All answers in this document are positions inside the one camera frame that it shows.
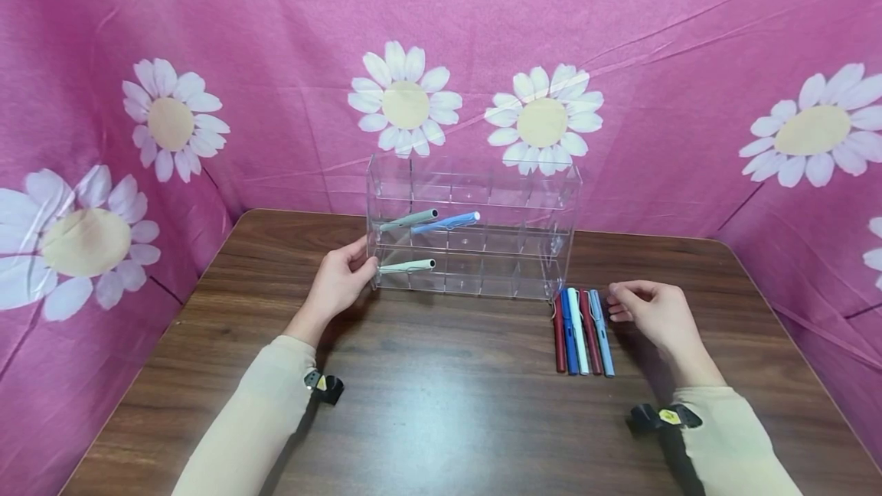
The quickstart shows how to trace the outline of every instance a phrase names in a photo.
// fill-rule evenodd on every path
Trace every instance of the yellow flower center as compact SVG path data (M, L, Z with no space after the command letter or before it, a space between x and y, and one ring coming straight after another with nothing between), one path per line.
M103 208L75 211L52 225L41 252L65 276L98 276L120 264L132 245L132 229Z
M784 123L774 137L774 148L788 155L814 155L830 152L851 131L845 109L814 106Z
M566 131L567 108L554 98L529 102L518 115L518 134L534 148L557 144Z
M383 114L399 129L416 129L429 118L429 95L409 80L396 80L383 93Z
M193 113L175 98L158 98L147 114L147 129L161 148L180 152L193 134Z

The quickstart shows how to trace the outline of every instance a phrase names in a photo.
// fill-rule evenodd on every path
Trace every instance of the hand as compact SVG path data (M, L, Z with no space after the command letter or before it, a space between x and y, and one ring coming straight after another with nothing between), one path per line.
M366 256L368 237L326 254L303 306L284 334L318 347L325 327L348 309L377 274L377 257Z
M680 387L725 386L704 349L683 289L635 280L610 283L609 320L633 321L671 366Z

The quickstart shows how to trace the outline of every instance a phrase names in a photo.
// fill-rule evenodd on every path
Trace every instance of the wooden table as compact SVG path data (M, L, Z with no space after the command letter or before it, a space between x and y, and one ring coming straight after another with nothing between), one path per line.
M363 233L360 217L242 217L63 494L169 494L251 359L302 304L322 256ZM632 278L684 288L708 349L805 494L882 494L877 469L729 249L576 236L570 282ZM265 492L680 494L658 440L634 439L623 421L666 391L657 355L636 335L610 338L615 379L569 377L555 373L544 303L371 294L319 349L346 392L335 408L311 407Z

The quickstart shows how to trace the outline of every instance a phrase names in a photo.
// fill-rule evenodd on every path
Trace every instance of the light blue pen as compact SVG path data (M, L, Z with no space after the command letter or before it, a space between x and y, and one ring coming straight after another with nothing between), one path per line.
M601 361L603 362L603 375L614 377L616 371L612 367L612 355L609 352L609 341L606 336L606 321L603 320L603 309L601 308L601 294L597 289L591 289L590 295L591 318L594 320L594 328L597 328L597 341L601 345Z
M453 230L454 228L460 228L460 226L474 224L479 220L481 220L481 213L475 211L474 213L465 213L465 215L457 215L456 217L443 218L431 224L413 226L410 231L413 234L422 234L428 233L431 230Z

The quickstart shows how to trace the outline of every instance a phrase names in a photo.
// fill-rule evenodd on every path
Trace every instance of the red pen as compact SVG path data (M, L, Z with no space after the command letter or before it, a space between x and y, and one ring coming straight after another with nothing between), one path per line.
M603 363L601 362L601 349L597 343L597 328L594 328L594 320L591 316L591 307L588 305L588 292L580 292L579 307L582 310L582 326L585 326L585 340L588 344L588 357L591 358L591 373L594 375L603 374Z
M557 372L567 372L567 351L564 349L564 314L560 310L560 293L554 299L551 321L554 323L554 351L557 359Z

